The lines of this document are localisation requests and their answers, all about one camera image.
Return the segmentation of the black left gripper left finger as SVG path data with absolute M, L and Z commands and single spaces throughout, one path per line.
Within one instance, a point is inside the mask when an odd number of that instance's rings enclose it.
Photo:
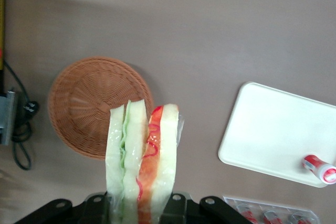
M 41 206 L 17 223 L 107 223 L 109 201 L 107 194 L 89 195 L 74 206 L 68 199 L 55 199 Z

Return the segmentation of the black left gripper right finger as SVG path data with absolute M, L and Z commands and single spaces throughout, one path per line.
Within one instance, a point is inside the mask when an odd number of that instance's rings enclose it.
M 244 223 L 245 218 L 221 198 L 207 196 L 198 203 L 189 194 L 173 193 L 159 223 Z

